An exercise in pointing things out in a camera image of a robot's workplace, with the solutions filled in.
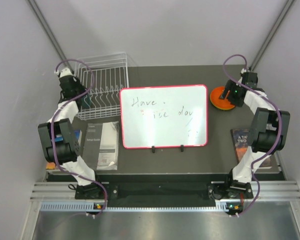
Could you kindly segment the orange plate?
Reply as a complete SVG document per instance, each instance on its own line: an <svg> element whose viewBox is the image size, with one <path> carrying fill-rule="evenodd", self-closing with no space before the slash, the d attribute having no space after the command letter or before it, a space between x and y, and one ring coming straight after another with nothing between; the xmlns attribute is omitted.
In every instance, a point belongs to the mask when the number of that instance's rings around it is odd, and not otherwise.
<svg viewBox="0 0 300 240"><path fill-rule="evenodd" d="M215 101L223 100L223 99L220 99L220 95L223 92L224 88L225 88L224 86L219 86L219 87L214 88L211 91L210 96L209 96L211 103L212 103L212 101L215 102Z"/></svg>

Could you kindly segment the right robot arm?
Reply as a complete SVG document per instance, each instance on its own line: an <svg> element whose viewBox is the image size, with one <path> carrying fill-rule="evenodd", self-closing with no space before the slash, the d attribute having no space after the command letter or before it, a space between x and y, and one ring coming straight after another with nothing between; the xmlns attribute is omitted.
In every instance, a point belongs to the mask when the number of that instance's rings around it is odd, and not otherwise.
<svg viewBox="0 0 300 240"><path fill-rule="evenodd" d="M290 113L279 110L257 85L257 73L242 69L240 80L228 80L218 97L236 107L247 105L253 113L247 150L223 185L223 192L229 198L235 198L248 190L253 174L265 159L283 149L287 138Z"/></svg>

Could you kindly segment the teal blue plate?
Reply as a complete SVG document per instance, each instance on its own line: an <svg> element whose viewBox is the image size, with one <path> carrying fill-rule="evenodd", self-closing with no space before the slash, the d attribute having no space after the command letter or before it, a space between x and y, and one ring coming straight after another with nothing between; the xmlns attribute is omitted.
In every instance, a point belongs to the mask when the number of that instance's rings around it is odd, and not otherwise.
<svg viewBox="0 0 300 240"><path fill-rule="evenodd" d="M81 107L83 109L89 109L91 107L92 101L91 101L91 97L90 94L87 93L85 96L83 96L81 98Z"/></svg>

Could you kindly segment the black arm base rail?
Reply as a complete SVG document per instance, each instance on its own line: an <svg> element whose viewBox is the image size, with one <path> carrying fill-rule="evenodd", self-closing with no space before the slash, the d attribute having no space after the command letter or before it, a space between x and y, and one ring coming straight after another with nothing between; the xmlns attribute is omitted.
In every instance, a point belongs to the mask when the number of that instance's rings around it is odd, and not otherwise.
<svg viewBox="0 0 300 240"><path fill-rule="evenodd" d="M195 196L199 199L252 199L250 183L232 174L99 174L109 199L128 196Z"/></svg>

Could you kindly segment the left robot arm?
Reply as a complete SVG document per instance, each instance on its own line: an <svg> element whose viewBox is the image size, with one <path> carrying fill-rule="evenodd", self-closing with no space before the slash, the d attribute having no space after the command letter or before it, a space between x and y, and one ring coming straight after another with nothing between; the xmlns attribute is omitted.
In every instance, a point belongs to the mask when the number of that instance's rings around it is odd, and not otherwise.
<svg viewBox="0 0 300 240"><path fill-rule="evenodd" d="M72 126L82 100L73 99L86 89L79 79L70 73L60 73L60 99L53 117L38 126L38 134L47 162L55 163L60 171L72 175L77 181L76 193L99 198L104 191L96 175L80 156L80 144Z"/></svg>

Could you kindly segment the lime green plate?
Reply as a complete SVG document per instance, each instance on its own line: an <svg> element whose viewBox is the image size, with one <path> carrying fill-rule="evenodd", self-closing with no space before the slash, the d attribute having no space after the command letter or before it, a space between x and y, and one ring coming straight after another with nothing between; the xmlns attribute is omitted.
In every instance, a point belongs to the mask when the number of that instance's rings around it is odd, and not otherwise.
<svg viewBox="0 0 300 240"><path fill-rule="evenodd" d="M228 100L212 101L211 103L214 107L223 111L229 111L236 107L235 105L231 104Z"/></svg>

